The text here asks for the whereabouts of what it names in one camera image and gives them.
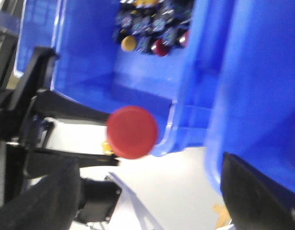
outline blue storage bin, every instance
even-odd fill
[[[166,57],[111,41],[118,5],[27,0],[17,70],[34,46],[52,46],[53,90],[108,113],[148,109],[155,156],[204,144],[217,191],[228,151],[295,192],[295,0],[197,0],[188,47]]]
[[[233,1],[215,2],[229,7]],[[155,156],[201,146],[216,90],[217,50],[223,50],[229,22],[226,11],[210,14],[209,5],[196,2],[188,46],[157,57],[123,52],[112,41],[119,0],[27,0],[16,69],[25,70],[34,46],[52,46],[60,57],[53,90],[107,113],[126,105],[146,108],[159,126]],[[215,22],[220,29],[208,29]]]
[[[236,1],[215,101],[205,142],[214,188],[228,151],[295,192],[295,0]]]

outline white floor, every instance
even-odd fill
[[[102,126],[59,123],[48,148],[99,154],[104,133]],[[223,201],[209,185],[203,162],[204,148],[189,148],[161,158],[121,159],[119,167],[85,168],[81,176],[102,180],[115,172],[165,230],[214,230],[218,215],[211,207]],[[74,225],[72,229],[83,228]],[[124,229],[140,230],[122,224],[111,230]]]

